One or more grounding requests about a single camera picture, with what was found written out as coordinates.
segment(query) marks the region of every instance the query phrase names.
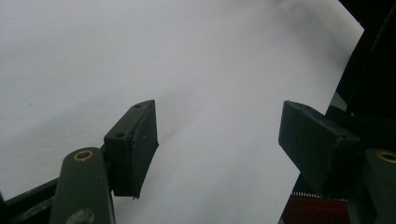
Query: white paper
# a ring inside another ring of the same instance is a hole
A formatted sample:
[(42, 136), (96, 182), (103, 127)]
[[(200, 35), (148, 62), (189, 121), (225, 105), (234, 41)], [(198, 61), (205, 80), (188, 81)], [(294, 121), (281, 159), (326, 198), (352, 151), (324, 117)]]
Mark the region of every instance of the white paper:
[(2, 1), (0, 190), (155, 99), (160, 146), (117, 222), (277, 223), (298, 176), (283, 101), (324, 113), (361, 33), (335, 0)]

